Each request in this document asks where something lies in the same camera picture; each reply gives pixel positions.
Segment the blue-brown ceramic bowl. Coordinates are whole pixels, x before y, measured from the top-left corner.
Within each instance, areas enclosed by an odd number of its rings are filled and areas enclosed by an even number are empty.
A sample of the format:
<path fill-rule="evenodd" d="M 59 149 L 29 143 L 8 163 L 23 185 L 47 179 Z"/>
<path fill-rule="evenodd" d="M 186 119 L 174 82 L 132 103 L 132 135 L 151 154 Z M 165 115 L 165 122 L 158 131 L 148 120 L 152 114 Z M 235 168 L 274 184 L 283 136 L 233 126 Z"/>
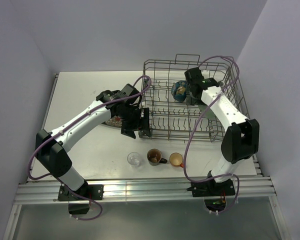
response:
<path fill-rule="evenodd" d="M 187 82 L 185 80 L 175 82 L 171 88 L 171 95 L 174 100 L 183 103 L 187 98 Z"/>

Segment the clear glass tumbler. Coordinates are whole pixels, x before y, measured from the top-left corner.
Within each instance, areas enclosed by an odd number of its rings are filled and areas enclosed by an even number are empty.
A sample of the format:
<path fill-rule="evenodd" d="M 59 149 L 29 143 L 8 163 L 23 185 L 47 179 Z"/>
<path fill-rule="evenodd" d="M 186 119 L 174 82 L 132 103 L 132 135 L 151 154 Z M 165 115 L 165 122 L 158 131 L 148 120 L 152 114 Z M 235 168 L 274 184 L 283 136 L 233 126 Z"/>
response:
<path fill-rule="evenodd" d="M 127 156 L 127 162 L 132 168 L 138 168 L 142 163 L 142 156 L 137 152 L 131 152 Z"/>

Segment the dark brown mug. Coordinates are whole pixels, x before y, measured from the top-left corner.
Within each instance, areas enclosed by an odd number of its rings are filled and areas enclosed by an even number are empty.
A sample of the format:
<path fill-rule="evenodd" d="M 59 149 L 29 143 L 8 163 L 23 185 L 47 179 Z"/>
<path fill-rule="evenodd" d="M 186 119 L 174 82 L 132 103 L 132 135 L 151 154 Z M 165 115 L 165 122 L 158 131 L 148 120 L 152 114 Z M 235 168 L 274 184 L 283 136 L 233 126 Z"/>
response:
<path fill-rule="evenodd" d="M 156 148 L 150 149 L 147 152 L 147 160 L 151 166 L 168 163 L 168 160 L 163 158 L 162 152 Z"/>

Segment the orange small mug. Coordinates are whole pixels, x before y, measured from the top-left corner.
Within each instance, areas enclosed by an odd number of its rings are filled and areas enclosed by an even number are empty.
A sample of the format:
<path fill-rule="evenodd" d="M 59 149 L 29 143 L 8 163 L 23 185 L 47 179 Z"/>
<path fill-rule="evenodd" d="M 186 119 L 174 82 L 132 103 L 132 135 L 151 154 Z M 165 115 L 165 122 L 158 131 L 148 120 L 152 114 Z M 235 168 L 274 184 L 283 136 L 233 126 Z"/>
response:
<path fill-rule="evenodd" d="M 178 152 L 174 152 L 170 155 L 169 162 L 174 167 L 184 168 L 183 156 Z"/>

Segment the green ceramic cup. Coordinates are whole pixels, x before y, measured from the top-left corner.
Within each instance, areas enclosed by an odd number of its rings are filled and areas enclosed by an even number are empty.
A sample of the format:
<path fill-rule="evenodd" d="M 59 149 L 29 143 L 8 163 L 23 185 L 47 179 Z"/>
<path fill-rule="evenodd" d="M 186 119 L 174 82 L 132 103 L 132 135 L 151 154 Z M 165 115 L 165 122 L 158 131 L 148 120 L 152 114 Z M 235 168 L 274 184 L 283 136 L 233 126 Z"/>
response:
<path fill-rule="evenodd" d="M 198 105 L 199 110 L 204 114 L 204 117 L 207 118 L 208 120 L 214 120 L 216 118 L 216 115 L 213 113 L 213 111 L 208 108 L 208 106 L 206 104 L 200 104 Z"/>

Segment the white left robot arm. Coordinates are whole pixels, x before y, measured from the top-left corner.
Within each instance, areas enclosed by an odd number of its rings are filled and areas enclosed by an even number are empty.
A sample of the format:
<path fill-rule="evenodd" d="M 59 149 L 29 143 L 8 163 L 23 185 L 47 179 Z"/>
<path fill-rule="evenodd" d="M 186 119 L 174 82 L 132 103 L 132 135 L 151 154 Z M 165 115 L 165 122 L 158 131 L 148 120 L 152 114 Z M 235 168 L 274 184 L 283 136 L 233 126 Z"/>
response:
<path fill-rule="evenodd" d="M 36 159 L 56 179 L 69 188 L 76 200 L 89 196 L 87 181 L 75 170 L 68 155 L 71 148 L 91 130 L 113 117 L 121 119 L 120 133 L 135 139 L 136 131 L 151 136 L 150 110 L 140 108 L 139 91 L 131 84 L 122 90 L 105 90 L 75 118 L 50 132 L 36 134 Z"/>

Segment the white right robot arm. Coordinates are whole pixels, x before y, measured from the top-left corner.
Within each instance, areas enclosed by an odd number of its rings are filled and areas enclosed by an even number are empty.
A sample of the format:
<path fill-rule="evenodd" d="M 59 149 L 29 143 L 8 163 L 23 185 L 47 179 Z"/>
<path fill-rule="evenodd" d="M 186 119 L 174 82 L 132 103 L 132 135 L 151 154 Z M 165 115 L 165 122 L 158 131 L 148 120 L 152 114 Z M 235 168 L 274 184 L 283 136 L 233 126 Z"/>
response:
<path fill-rule="evenodd" d="M 220 149 L 221 158 L 209 172 L 207 191 L 219 194 L 242 160 L 251 158 L 259 150 L 260 124 L 241 113 L 226 97 L 214 78 L 204 78 L 199 67 L 187 70 L 185 79 L 190 95 L 206 105 L 225 130 Z"/>

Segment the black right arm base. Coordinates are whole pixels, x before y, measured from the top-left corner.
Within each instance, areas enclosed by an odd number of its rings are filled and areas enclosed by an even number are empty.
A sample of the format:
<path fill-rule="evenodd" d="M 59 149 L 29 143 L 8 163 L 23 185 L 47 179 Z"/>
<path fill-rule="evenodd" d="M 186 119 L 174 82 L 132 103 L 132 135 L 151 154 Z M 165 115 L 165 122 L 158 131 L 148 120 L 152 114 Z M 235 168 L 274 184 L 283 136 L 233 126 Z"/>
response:
<path fill-rule="evenodd" d="M 234 196 L 236 194 L 233 181 L 228 179 L 224 182 L 216 182 L 214 179 L 205 182 L 191 182 L 186 189 L 193 197 L 221 197 Z"/>

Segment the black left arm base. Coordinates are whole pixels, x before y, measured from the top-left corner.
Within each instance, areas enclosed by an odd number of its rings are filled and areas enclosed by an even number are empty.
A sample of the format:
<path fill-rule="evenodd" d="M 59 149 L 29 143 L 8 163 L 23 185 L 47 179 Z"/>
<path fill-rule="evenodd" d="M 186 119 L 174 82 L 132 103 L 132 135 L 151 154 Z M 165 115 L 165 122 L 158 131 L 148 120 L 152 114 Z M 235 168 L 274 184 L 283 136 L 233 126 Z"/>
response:
<path fill-rule="evenodd" d="M 87 199 L 99 201 L 103 199 L 104 185 L 102 184 L 92 184 L 87 185 L 83 188 L 83 191 L 75 192 L 77 195 L 83 196 Z M 65 186 L 60 186 L 57 200 L 59 202 L 68 202 L 68 212 L 71 215 L 85 215 L 90 210 L 92 205 L 91 202 L 88 203 L 72 203 L 75 201 L 85 201 L 75 194 L 71 193 L 69 189 Z"/>

